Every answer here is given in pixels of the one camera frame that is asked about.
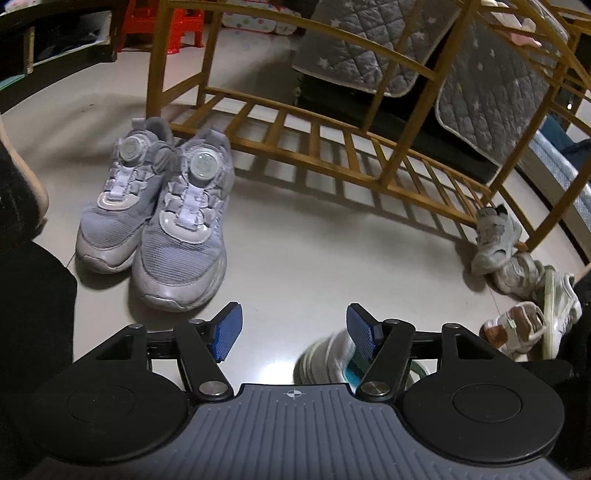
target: red plastic stool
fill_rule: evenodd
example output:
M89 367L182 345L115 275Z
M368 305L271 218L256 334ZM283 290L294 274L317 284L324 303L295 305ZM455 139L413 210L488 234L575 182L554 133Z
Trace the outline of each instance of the red plastic stool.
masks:
M143 8L136 8L135 2L136 0L129 0L127 5L117 51L123 50L125 36L130 33L154 33L156 13L158 12L158 0L150 0L148 6ZM195 10L192 13L188 13L181 8L174 10L173 24L168 40L168 54L174 54L180 51L181 37L184 32L194 32L194 46L203 47L203 10Z

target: wooden rack leg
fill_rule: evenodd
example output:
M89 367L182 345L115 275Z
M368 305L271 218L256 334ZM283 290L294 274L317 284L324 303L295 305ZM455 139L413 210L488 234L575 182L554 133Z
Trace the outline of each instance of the wooden rack leg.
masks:
M398 39L398 42L394 47L394 51L404 53L404 50L406 50L408 39L410 38L410 35L413 34L414 27L418 21L418 16L423 11L424 4L425 0L417 0L417 2L415 3L413 11L410 14L410 18L404 25L404 29L402 30L400 38ZM384 72L382 81L379 83L378 90L374 94L374 98L372 99L369 111L367 112L367 114L365 115L365 119L363 120L363 127L361 129L363 130L363 132L367 132L373 124L375 115L376 113L378 113L379 105L380 103L382 103L382 98L384 98L384 93L386 93L386 88L388 88L388 84L390 83L390 80L392 79L392 76L394 75L394 71L396 70L397 66L397 61L390 60L388 62L388 67Z
M413 114L410 116L410 119L408 119L408 123L400 135L400 142L396 146L392 156L390 156L388 167L382 172L379 178L382 187L387 187L390 184L390 181L400 166L400 162L402 162L402 158L407 154L408 149L412 146L415 137L423 126L429 110L435 103L439 89L456 59L456 54L462 46L462 40L466 33L466 29L468 28L474 13L478 10L479 5L480 2L478 0L464 3L460 15L452 27L452 31L447 39L443 52L441 52L441 55L437 60L435 66L435 78L427 82L427 86L414 107Z
M222 12L214 12L212 16L212 24L209 27L205 53L203 55L203 65L201 67L201 71L205 73L205 76L197 92L197 106L202 106L205 103L205 87L209 84L209 77L212 72L213 55L216 52L217 37L222 27L222 16Z
M150 69L148 71L148 93L146 95L146 118L160 116L162 107L161 97L164 87L164 71L168 51L174 9L168 5L168 0L161 0L154 27L152 53L150 55Z
M528 250L532 251L542 242L544 238L546 238L546 236L562 218L566 210L573 204L575 198L581 193L581 190L583 190L590 178L591 155L585 162L585 165L583 165L583 167L579 170L579 174L572 181L570 187L566 190L566 192L564 192L564 195L562 195L548 216L525 242Z
M569 43L569 47L572 48L574 51L577 48L579 39L574 38ZM556 81L556 83L548 87L548 91L546 92L546 95L544 95L544 99L542 100L540 107L532 117L530 124L528 125L527 129L525 129L525 133L517 142L517 145L515 146L513 152L511 152L505 164L502 166L502 168L496 174L495 178L492 180L491 187L489 189L490 194L483 196L482 203L487 204L492 200L492 198L495 196L495 193L499 191L499 187L505 183L505 180L507 179L507 177L509 177L509 174L513 171L513 169L517 165L517 162L519 162L519 159L523 155L523 152L530 144L531 139L534 137L536 131L538 130L542 121L544 120L544 117L548 113L550 105L552 104L554 97L556 97L556 94L559 90L559 86L564 80L564 76L566 75L568 69L568 62L565 62L561 63L554 71L554 76L552 78Z

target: white sneaker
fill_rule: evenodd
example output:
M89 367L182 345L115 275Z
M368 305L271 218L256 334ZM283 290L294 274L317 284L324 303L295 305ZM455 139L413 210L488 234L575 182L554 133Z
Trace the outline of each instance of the white sneaker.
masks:
M302 384L317 385L347 383L355 392L369 368L369 362L356 353L355 344L347 330L310 345L298 362L299 380ZM406 388L429 372L416 360L411 363Z
M570 332L583 314L574 290L574 275L561 275L554 267L545 268L545 274L534 292L534 299L543 305L547 331L542 342L544 360L556 358L562 337Z
M544 276L544 266L534 261L531 254L520 252L509 262L492 273L493 281L501 293L513 294L529 300L537 284Z
M474 275L487 275L505 265L522 232L521 225L511 218L507 209L486 207L476 214L478 253L472 260Z
M488 342L513 360L529 352L546 332L544 315L532 301L518 303L483 328Z

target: black circular base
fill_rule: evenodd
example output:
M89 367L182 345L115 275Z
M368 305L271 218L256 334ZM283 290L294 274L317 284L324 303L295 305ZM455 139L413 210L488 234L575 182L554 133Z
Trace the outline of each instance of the black circular base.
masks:
M402 401L414 434L448 458L504 464L545 454L564 421L558 395L511 362L458 360Z
M187 416L187 398L170 380L133 365L98 361L38 390L31 428L49 455L96 464L155 449Z

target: metal bolt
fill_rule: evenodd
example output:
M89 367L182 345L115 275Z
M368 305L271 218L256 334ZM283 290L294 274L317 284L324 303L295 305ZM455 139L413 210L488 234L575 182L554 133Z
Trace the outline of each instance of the metal bolt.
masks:
M210 380L209 382L203 382L199 385L199 391L203 395L209 395L210 397L219 397L224 395L228 391L228 386L224 382L218 382L217 380Z
M390 393L390 387L384 382L371 381L361 385L361 391L372 397L383 397Z

